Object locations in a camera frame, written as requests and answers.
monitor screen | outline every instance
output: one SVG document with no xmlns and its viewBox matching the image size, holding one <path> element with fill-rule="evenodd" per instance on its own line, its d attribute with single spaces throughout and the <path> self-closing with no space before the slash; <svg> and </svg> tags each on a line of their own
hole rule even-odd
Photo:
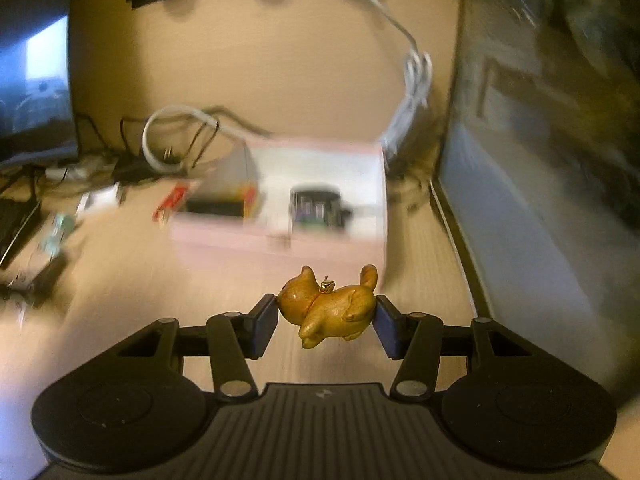
<svg viewBox="0 0 640 480">
<path fill-rule="evenodd" d="M 0 0 L 0 168 L 78 156 L 70 1 Z"/>
</svg>

wooden desk surface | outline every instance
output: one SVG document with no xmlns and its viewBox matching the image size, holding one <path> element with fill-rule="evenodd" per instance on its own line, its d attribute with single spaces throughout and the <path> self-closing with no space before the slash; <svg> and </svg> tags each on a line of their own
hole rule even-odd
<svg viewBox="0 0 640 480">
<path fill-rule="evenodd" d="M 214 314 L 247 312 L 283 285 L 187 272 L 168 232 L 151 220 L 173 185 L 162 181 L 131 189 L 120 209 L 88 218 L 68 239 L 72 263 L 52 300 L 28 312 L 21 328 L 14 307 L 0 314 L 0 479 L 27 479 L 45 465 L 30 409 L 49 383 L 159 317 L 176 317 L 181 326 L 204 324 Z M 73 212 L 77 204 L 77 198 L 44 201 L 46 209 L 58 212 Z M 429 204 L 412 213 L 406 206 L 390 207 L 388 272 L 377 292 L 402 312 L 420 310 L 447 324 L 468 325 L 474 314 L 446 232 Z M 4 278 L 27 264 L 42 234 Z M 300 346 L 297 327 L 282 319 L 264 358 L 250 362 L 258 387 L 379 381 L 388 389 L 398 366 L 386 358 L 372 328 L 354 342 L 330 339 L 309 351 Z M 463 359 L 443 358 L 439 387 L 464 369 Z M 187 358 L 184 374 L 212 389 L 207 358 Z"/>
</svg>

wall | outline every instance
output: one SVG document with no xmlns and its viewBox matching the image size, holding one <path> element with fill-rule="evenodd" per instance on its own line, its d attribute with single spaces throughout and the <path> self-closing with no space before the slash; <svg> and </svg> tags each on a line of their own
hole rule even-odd
<svg viewBox="0 0 640 480">
<path fill-rule="evenodd" d="M 382 1 L 432 55 L 445 102 L 458 0 Z M 225 105 L 286 136 L 373 140 L 402 97 L 406 40 L 366 0 L 75 0 L 71 21 L 74 105 L 113 142 L 123 114 L 172 103 Z"/>
</svg>

power adapter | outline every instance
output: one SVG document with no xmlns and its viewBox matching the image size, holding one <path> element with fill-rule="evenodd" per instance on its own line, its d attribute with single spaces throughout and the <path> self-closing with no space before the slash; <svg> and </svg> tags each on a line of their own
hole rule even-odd
<svg viewBox="0 0 640 480">
<path fill-rule="evenodd" d="M 111 176 L 114 182 L 138 184 L 144 180 L 156 180 L 161 175 L 151 168 L 143 155 L 124 153 L 116 162 Z"/>
</svg>

wooden cat figurine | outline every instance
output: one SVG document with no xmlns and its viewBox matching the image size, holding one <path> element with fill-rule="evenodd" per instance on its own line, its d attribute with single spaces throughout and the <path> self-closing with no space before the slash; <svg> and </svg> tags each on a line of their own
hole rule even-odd
<svg viewBox="0 0 640 480">
<path fill-rule="evenodd" d="M 303 348 L 313 348 L 326 337 L 356 339 L 373 319 L 378 270 L 364 266 L 360 285 L 333 290 L 333 282 L 316 282 L 311 267 L 289 280 L 278 295 L 280 312 L 292 324 L 300 325 Z"/>
</svg>

